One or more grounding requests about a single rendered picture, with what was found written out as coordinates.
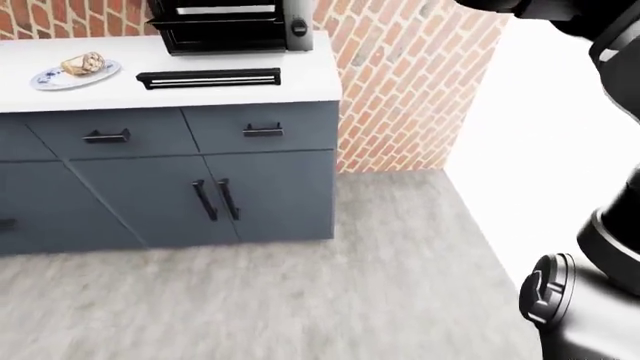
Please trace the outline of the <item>black toaster oven door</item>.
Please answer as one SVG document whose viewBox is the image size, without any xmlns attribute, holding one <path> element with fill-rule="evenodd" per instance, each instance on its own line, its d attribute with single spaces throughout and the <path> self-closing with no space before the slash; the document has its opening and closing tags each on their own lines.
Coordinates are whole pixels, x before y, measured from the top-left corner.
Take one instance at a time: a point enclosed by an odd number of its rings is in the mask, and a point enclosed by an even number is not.
<svg viewBox="0 0 640 360">
<path fill-rule="evenodd" d="M 281 68 L 156 71 L 136 75 L 145 89 L 281 85 Z"/>
</svg>

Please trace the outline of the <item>black and silver toaster oven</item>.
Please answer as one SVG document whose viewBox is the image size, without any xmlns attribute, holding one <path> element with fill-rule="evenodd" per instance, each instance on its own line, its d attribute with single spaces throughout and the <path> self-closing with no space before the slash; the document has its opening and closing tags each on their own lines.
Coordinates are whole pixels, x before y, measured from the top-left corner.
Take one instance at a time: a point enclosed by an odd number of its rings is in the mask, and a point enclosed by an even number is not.
<svg viewBox="0 0 640 360">
<path fill-rule="evenodd" d="M 172 56 L 313 50 L 315 0 L 146 0 Z M 296 37 L 301 18 L 307 34 Z"/>
</svg>

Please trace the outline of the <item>white blue patterned plate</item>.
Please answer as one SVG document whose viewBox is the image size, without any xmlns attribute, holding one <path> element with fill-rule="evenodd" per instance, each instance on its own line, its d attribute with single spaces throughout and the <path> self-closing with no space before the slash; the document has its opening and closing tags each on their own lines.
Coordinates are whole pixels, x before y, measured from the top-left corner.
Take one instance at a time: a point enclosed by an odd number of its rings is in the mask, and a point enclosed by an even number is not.
<svg viewBox="0 0 640 360">
<path fill-rule="evenodd" d="M 120 70 L 121 65 L 111 59 L 107 59 L 104 68 L 96 73 L 78 77 L 67 74 L 60 66 L 57 66 L 55 68 L 50 68 L 47 71 L 42 71 L 32 77 L 29 85 L 32 89 L 36 89 L 38 91 L 76 89 L 106 80 L 117 74 Z"/>
</svg>

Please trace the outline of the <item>croissant bread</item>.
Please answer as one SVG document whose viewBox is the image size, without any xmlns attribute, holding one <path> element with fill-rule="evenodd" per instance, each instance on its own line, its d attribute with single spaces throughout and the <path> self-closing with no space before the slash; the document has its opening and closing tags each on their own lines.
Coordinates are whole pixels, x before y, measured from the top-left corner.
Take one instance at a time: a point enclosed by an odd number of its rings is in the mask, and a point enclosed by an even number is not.
<svg viewBox="0 0 640 360">
<path fill-rule="evenodd" d="M 62 71 L 74 77 L 95 74 L 106 67 L 106 59 L 99 53 L 89 52 L 60 63 Z"/>
</svg>

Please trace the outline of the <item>grey blue kitchen cabinet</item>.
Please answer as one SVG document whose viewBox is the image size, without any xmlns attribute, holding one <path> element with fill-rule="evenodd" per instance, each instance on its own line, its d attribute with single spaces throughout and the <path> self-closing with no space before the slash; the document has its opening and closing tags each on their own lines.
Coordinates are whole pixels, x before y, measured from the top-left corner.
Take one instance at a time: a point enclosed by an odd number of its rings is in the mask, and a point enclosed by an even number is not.
<svg viewBox="0 0 640 360">
<path fill-rule="evenodd" d="M 338 118 L 334 101 L 2 113 L 0 257 L 331 239 Z M 282 137 L 242 134 L 277 122 Z"/>
</svg>

